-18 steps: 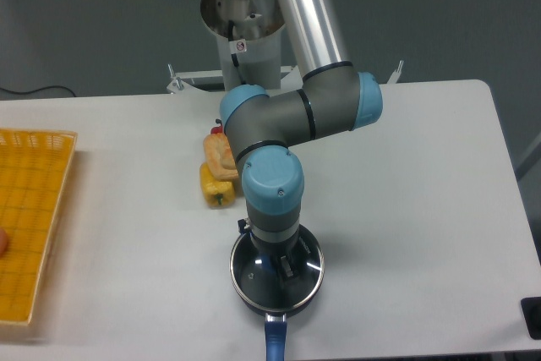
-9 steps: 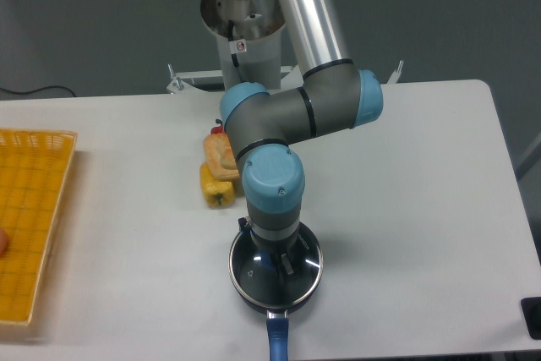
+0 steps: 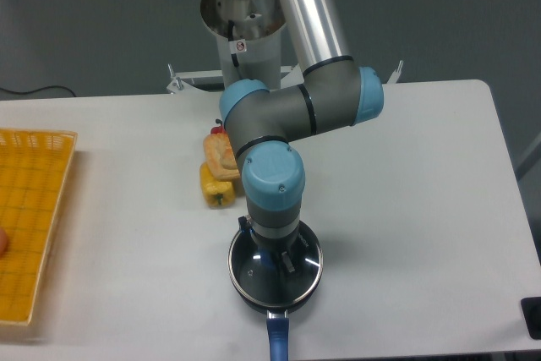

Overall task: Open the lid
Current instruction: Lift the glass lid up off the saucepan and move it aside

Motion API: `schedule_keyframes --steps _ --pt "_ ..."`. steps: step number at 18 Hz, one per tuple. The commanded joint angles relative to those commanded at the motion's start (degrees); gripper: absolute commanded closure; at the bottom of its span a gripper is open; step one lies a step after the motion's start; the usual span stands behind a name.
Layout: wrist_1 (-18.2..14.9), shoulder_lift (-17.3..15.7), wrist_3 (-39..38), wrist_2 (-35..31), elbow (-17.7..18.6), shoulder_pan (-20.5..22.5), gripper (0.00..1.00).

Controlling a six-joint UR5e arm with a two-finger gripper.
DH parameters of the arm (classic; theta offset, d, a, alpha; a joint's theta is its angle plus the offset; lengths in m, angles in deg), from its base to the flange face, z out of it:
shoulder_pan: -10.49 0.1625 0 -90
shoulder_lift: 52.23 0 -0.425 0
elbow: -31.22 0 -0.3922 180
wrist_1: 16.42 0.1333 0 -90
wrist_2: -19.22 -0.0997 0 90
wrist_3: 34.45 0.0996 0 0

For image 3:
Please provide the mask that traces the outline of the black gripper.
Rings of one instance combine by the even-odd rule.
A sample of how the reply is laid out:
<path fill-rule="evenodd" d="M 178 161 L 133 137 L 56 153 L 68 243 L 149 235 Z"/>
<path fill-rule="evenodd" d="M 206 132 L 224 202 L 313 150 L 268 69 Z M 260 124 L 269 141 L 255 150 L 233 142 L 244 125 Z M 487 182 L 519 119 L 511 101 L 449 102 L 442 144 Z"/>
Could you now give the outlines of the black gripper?
<path fill-rule="evenodd" d="M 250 215 L 240 216 L 238 218 L 238 227 L 240 233 L 250 233 L 252 231 Z M 252 239 L 259 254 L 278 253 L 278 265 L 285 275 L 294 275 L 297 271 L 289 255 L 297 238 L 297 232 L 292 232 L 283 238 L 267 238 L 256 232 L 252 233 Z"/>

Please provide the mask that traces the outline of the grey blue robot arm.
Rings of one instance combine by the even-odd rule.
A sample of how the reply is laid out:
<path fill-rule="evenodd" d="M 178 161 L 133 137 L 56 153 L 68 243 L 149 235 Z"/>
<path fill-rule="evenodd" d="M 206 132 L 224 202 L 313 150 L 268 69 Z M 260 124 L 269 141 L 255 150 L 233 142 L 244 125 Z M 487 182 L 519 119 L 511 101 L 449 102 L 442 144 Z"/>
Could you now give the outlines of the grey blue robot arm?
<path fill-rule="evenodd" d="M 303 82 L 272 91 L 256 79 L 230 84 L 221 119 L 239 165 L 252 239 L 288 251 L 300 231 L 305 173 L 292 142 L 377 118 L 384 91 L 347 52 L 333 0 L 279 0 Z"/>

